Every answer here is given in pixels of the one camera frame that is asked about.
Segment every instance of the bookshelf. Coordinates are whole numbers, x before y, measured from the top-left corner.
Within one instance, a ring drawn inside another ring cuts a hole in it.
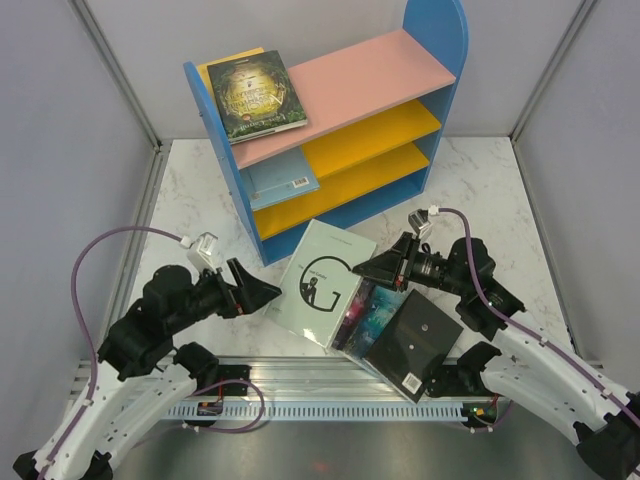
[[[206,67],[185,63],[238,216],[265,265],[290,255],[312,218],[346,228],[424,190],[467,48],[459,0],[409,0],[401,29],[288,69],[307,126],[234,146]],[[298,146],[320,189],[252,211],[239,170]]]

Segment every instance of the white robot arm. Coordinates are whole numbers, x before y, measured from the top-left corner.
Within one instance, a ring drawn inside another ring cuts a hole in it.
[[[96,375],[62,425],[40,450],[14,463],[20,478],[111,480],[126,454],[171,407],[215,384],[218,359],[190,343],[177,349],[173,364],[127,406],[144,378],[175,350],[173,335],[213,314],[253,313],[280,295],[279,288],[249,275],[236,259],[227,262],[236,285],[227,284],[212,264],[215,240],[210,233],[193,244],[183,240],[200,273],[195,285],[186,268],[169,265],[144,286],[142,298],[109,329],[98,350]]]
[[[431,253],[421,238],[429,216],[458,215],[465,237],[447,258]],[[409,215],[415,234],[405,232],[390,250],[353,272],[393,290],[410,282],[460,296],[462,321],[481,342],[458,361],[459,375],[503,395],[566,436],[589,467],[605,480],[624,480],[640,464],[640,395],[606,378],[563,347],[493,278],[496,267],[482,240],[472,238],[459,211],[431,207]],[[434,395],[438,380],[428,389]]]

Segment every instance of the white marble floor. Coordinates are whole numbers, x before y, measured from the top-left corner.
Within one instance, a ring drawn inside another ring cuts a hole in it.
[[[433,203],[457,208],[468,216],[472,234],[484,240],[497,262],[496,279],[522,300],[549,332],[568,345],[569,334],[509,140],[443,139],[423,194],[350,230],[375,240],[379,251],[383,251],[403,231],[410,230],[409,212]],[[219,238],[217,256],[221,265],[225,259],[237,257],[253,275],[274,284],[278,284],[287,262],[284,259],[266,268],[262,266],[237,220],[208,140],[173,142],[151,226],[192,238],[210,231]],[[435,219],[429,243],[446,256],[453,241],[462,235],[457,217],[443,215]],[[140,295],[153,272],[166,264],[189,266],[184,250],[168,239],[150,235],[137,272],[133,299]],[[232,281],[228,270],[226,275]],[[456,297],[423,291],[443,311],[458,319],[454,310]],[[216,355],[329,355],[318,345],[289,333],[260,314],[233,320],[209,318],[178,335],[176,345],[194,340]],[[465,330],[451,356],[461,355],[480,340],[480,335]]]

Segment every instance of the blue bookshelf frame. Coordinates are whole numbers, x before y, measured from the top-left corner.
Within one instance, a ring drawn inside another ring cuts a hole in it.
[[[319,215],[318,220],[347,228],[424,191],[467,58],[469,45],[467,20],[459,0],[409,0],[402,27],[456,77],[453,85],[420,98],[422,104],[442,124],[438,132],[414,142],[431,163],[427,168]],[[224,179],[229,186],[238,217],[249,233],[262,261],[268,265],[291,255],[308,222],[266,240],[260,239],[249,198],[244,190],[218,109],[207,92],[196,66],[187,62],[184,64],[184,70]]]

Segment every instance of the silhouette figure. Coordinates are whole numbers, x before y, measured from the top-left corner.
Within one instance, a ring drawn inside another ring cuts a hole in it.
[[[302,298],[311,305],[315,306],[316,301],[316,285],[318,284],[318,279],[316,277],[311,277],[309,283],[303,283],[300,285],[300,293],[302,294]]]

